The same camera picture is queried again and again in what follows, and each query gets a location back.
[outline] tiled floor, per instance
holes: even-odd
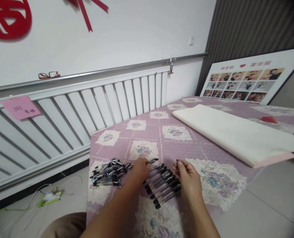
[[[0,211],[0,238],[37,238],[56,218],[86,211],[87,182],[88,168],[85,168],[42,189],[42,192],[49,192],[54,187],[64,189],[61,201],[42,208],[35,207],[25,214]],[[41,195],[38,192],[31,205],[37,204]],[[8,209],[25,209],[31,198],[32,195]],[[294,164],[286,161],[265,168],[231,209],[216,221],[216,226],[222,238],[294,237]]]

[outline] radiator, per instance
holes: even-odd
[[[165,105],[168,70],[27,93],[41,115],[21,121],[0,103],[0,188],[88,149],[91,134]]]

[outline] pink sticky note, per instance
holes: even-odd
[[[1,104],[16,120],[22,120],[41,114],[28,96],[3,100]]]

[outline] pink bedspread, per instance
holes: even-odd
[[[216,219],[230,208],[261,169],[249,167],[171,115],[174,110],[197,104],[294,133],[294,109],[187,97],[93,134],[90,174],[97,165],[116,157],[123,163],[134,163],[138,157],[159,158],[158,164],[164,163],[168,168],[172,168],[176,159],[187,160],[201,175],[204,201],[213,220]],[[261,121],[263,116],[273,116],[278,124]],[[93,188],[89,181],[87,223],[118,189],[109,186]],[[180,197],[174,198],[156,210],[142,189],[135,237],[184,237],[187,231],[183,231],[185,219],[181,204]]]

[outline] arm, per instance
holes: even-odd
[[[130,178],[110,203],[104,206],[80,238],[120,237],[130,216],[134,213],[133,203],[139,195],[143,181],[148,177],[149,169],[149,161],[146,158],[138,158]]]
[[[221,238],[204,204],[201,178],[198,172],[192,164],[185,160],[177,160],[173,168],[180,176],[182,198],[190,218],[191,237]]]

